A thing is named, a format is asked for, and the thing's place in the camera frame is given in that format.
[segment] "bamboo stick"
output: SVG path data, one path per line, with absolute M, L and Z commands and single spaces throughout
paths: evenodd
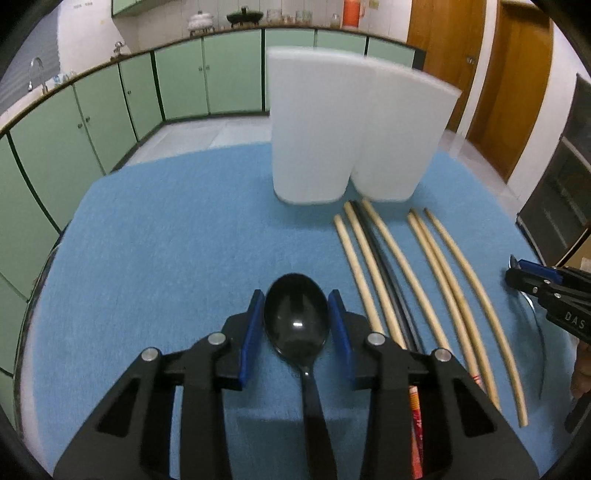
M 374 286 L 376 288 L 376 291 L 378 292 L 378 298 L 380 300 L 380 303 L 382 304 L 382 310 L 384 312 L 384 317 L 386 318 L 386 324 L 388 325 L 390 337 L 392 337 L 392 340 L 399 344 L 400 347 L 406 349 L 407 346 L 404 342 L 404 338 L 402 337 L 402 331 L 400 329 L 400 325 L 398 324 L 398 319 L 396 318 L 396 315 L 394 313 L 394 308 L 390 301 L 390 297 L 388 296 L 388 293 L 386 291 L 384 280 L 382 279 L 382 276 L 379 273 L 377 263 L 369 247 L 363 229 L 361 228 L 359 219 L 357 218 L 357 215 L 355 214 L 355 211 L 353 210 L 353 207 L 349 202 L 345 203 L 345 212 L 347 214 L 347 217 L 349 218 L 349 222 L 353 227 L 353 233 L 357 238 L 357 242 L 363 253 L 363 257 L 368 266 L 368 270 L 372 277 L 372 281 L 374 282 Z M 368 309 L 375 310 L 373 299 L 371 300 L 372 304 L 369 307 L 365 306 L 366 312 L 368 311 Z M 423 476 L 423 469 L 421 467 L 421 462 L 423 459 L 423 422 L 417 387 L 415 387 L 414 385 L 408 387 L 408 394 L 410 397 L 410 406 L 413 415 L 414 434 L 411 437 L 413 446 L 413 476 L 414 478 L 421 478 Z
M 513 396 L 515 398 L 515 405 L 517 407 L 517 417 L 519 420 L 519 426 L 525 427 L 528 424 L 528 415 L 527 405 L 525 403 L 525 395 L 523 392 L 523 386 L 521 385 L 521 379 L 519 377 L 519 372 L 517 371 L 515 357 L 513 356 L 511 346 L 509 345 L 507 337 L 505 336 L 505 332 L 503 331 L 501 321 L 499 320 L 499 317 L 496 315 L 492 302 L 488 294 L 486 293 L 486 290 L 482 286 L 480 279 L 478 279 L 478 276 L 474 272 L 474 269 L 472 268 L 472 266 L 460 250 L 460 248 L 457 246 L 452 236 L 448 233 L 446 228 L 437 219 L 437 217 L 435 217 L 435 215 L 433 215 L 426 208 L 425 214 L 431 220 L 431 222 L 439 232 L 441 238 L 443 238 L 443 241 L 446 243 L 449 250 L 451 250 L 453 256 L 459 263 L 460 268 L 466 275 L 468 282 L 470 282 L 470 285 L 474 289 L 476 297 L 482 305 L 482 309 L 484 310 L 486 318 L 488 319 L 491 329 L 495 335 L 496 341 L 501 350 L 503 361 L 505 362 L 505 367 L 507 368 L 507 372 L 509 374 L 509 380 L 511 381 Z
M 361 229 L 361 225 L 359 224 L 359 220 L 353 211 L 353 207 L 349 202 L 345 203 L 345 213 L 349 218 L 349 222 L 351 223 L 351 227 L 353 227 L 353 233 L 357 238 L 357 242 L 361 249 L 361 253 L 363 254 L 363 258 L 365 259 L 365 263 L 368 266 L 369 275 L 371 276 L 372 281 L 374 282 L 375 290 L 378 294 L 379 302 L 382 306 L 382 311 L 384 312 L 384 318 L 386 320 L 386 325 L 388 325 L 388 330 L 390 331 L 390 335 L 392 340 L 394 340 L 397 344 L 399 344 L 402 348 L 406 349 L 406 343 L 404 342 L 404 338 L 402 337 L 402 331 L 400 330 L 400 325 L 398 324 L 398 319 L 396 318 L 396 314 L 394 313 L 394 308 L 392 307 L 392 302 L 390 301 L 390 297 L 388 296 L 388 292 L 386 291 L 386 285 L 384 284 L 384 279 L 379 274 L 378 265 L 375 262 L 375 258 L 371 253 L 371 249 L 369 248 L 369 244 L 365 235 L 363 234 L 363 230 Z
M 355 253 L 355 249 L 353 248 L 353 244 L 347 233 L 347 227 L 345 227 L 345 223 L 340 215 L 335 215 L 335 226 L 336 231 L 339 234 L 340 242 L 345 250 L 345 255 L 349 261 L 351 272 L 353 272 L 353 278 L 355 279 L 357 289 L 359 290 L 359 295 L 361 296 L 361 301 L 365 308 L 365 314 L 368 316 L 369 325 L 374 332 L 384 334 L 384 328 L 379 319 L 378 309 L 375 307 L 374 299 L 372 298 L 368 284 L 365 281 L 363 269 L 361 269 L 357 254 Z
M 439 266 L 441 267 L 441 270 L 443 271 L 443 275 L 448 282 L 448 285 L 453 293 L 453 297 L 457 302 L 456 304 L 461 312 L 460 318 L 462 319 L 462 323 L 468 332 L 469 341 L 471 342 L 473 351 L 476 354 L 476 360 L 478 361 L 480 371 L 482 372 L 482 379 L 486 387 L 486 392 L 488 393 L 491 402 L 493 402 L 495 407 L 497 407 L 497 410 L 501 411 L 501 401 L 499 399 L 499 392 L 496 387 L 495 376 L 492 372 L 491 363 L 488 359 L 488 355 L 486 354 L 486 349 L 484 347 L 484 343 L 482 342 L 480 331 L 478 331 L 478 326 L 476 325 L 476 321 L 474 320 L 474 316 L 472 315 L 472 311 L 468 305 L 468 302 L 466 301 L 466 297 L 462 292 L 460 284 L 457 282 L 457 278 L 453 274 L 449 263 L 447 263 L 443 252 L 439 248 L 439 245 L 433 238 L 431 232 L 427 229 L 427 225 L 425 225 L 423 219 L 420 218 L 414 210 L 411 210 L 409 216 L 413 216 L 416 220 L 418 228 L 422 230 L 425 240 L 431 248 L 437 263 L 439 263 Z
M 466 331 L 466 326 L 464 325 L 464 321 L 462 319 L 462 314 L 460 313 L 460 309 L 457 306 L 452 289 L 445 278 L 443 270 L 441 269 L 441 266 L 439 265 L 439 262 L 437 261 L 437 258 L 435 257 L 435 254 L 433 253 L 433 250 L 431 249 L 431 246 L 429 245 L 423 230 L 412 213 L 408 214 L 408 223 L 412 227 L 414 234 L 427 257 L 427 261 L 429 262 L 431 270 L 433 270 L 433 274 L 439 283 L 441 293 L 443 294 L 443 298 L 446 301 L 447 308 L 452 317 L 453 326 L 456 329 L 457 339 L 460 342 L 462 352 L 464 353 L 467 370 L 476 380 L 480 377 L 478 362 L 476 361 L 476 355 L 474 354 L 472 344 L 470 343 L 470 339 Z
M 433 332 L 433 336 L 435 337 L 437 345 L 451 352 L 452 349 L 447 340 L 447 336 L 445 335 L 445 332 L 441 327 L 441 323 L 439 322 L 439 319 L 435 314 L 435 310 L 433 309 L 431 302 L 429 301 L 425 291 L 423 290 L 423 287 L 421 286 L 421 283 L 419 282 L 417 276 L 414 274 L 413 269 L 411 268 L 406 257 L 404 256 L 404 253 L 396 243 L 396 240 L 388 230 L 388 227 L 381 219 L 381 217 L 378 215 L 378 212 L 375 211 L 371 203 L 366 199 L 363 199 L 361 203 L 363 205 L 363 208 L 365 208 L 365 210 L 367 211 L 374 225 L 378 228 L 385 242 L 388 244 L 388 247 L 392 251 L 394 258 L 396 258 L 398 265 L 400 265 L 402 273 L 404 273 L 404 276 L 406 277 L 409 285 L 411 286 L 417 298 L 417 301 L 421 306 L 421 309 L 423 310 L 425 318 L 427 319 L 427 323 L 431 327 L 431 331 Z

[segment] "black spoon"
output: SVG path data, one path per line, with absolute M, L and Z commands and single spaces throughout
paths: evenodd
M 313 480 L 336 480 L 335 456 L 313 373 L 314 361 L 329 335 L 326 297 L 305 275 L 284 275 L 267 293 L 264 322 L 279 355 L 300 371 L 310 476 Z

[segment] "orange container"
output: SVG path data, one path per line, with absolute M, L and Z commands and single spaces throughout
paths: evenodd
M 365 6 L 359 0 L 345 0 L 343 5 L 343 27 L 359 27 L 359 19 L 365 15 Z

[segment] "spoon handle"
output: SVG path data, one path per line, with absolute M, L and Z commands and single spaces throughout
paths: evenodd
M 306 452 L 312 480 L 337 480 L 335 455 L 330 444 L 316 380 L 312 372 L 301 374 Z

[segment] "white tiled wall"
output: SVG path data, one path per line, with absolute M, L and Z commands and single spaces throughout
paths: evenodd
M 284 15 L 310 10 L 314 25 L 330 23 L 333 14 L 343 14 L 343 0 L 175 0 L 137 16 L 138 45 L 141 50 L 188 36 L 189 18 L 199 10 L 211 13 L 213 26 L 227 28 L 226 15 L 247 5 L 251 10 L 281 8 Z M 378 9 L 366 9 L 359 30 L 406 41 L 412 0 L 380 0 Z
M 63 0 L 57 24 L 61 71 L 81 73 L 109 61 L 115 42 L 138 50 L 136 18 L 111 18 L 111 0 Z

